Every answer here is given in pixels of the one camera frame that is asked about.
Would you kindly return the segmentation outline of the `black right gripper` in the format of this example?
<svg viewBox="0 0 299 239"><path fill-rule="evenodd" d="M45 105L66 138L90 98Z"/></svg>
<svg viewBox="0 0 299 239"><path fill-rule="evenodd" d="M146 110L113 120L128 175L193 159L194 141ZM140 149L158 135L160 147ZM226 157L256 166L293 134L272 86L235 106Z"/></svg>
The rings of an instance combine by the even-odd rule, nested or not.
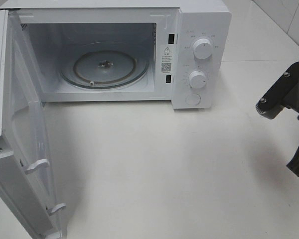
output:
<svg viewBox="0 0 299 239"><path fill-rule="evenodd" d="M256 104L258 114L270 120L284 108L299 114L299 62L289 66ZM299 177L299 146L287 168Z"/></svg>

